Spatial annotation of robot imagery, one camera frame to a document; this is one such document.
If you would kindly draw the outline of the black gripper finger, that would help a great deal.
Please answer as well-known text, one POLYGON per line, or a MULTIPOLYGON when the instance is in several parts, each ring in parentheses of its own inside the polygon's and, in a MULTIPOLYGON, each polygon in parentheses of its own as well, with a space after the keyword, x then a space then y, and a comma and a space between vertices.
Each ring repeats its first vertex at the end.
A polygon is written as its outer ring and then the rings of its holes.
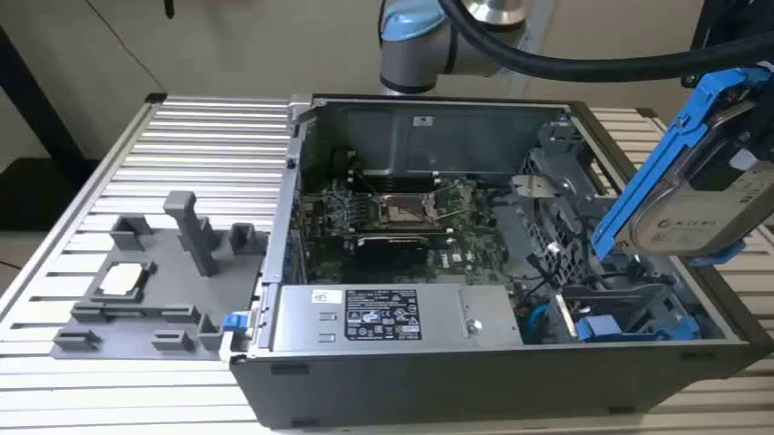
POLYGON ((688 184, 698 191, 723 191, 742 173, 757 163, 750 151, 753 133, 731 133, 722 129, 710 131, 702 139, 696 159, 691 163, 688 184))

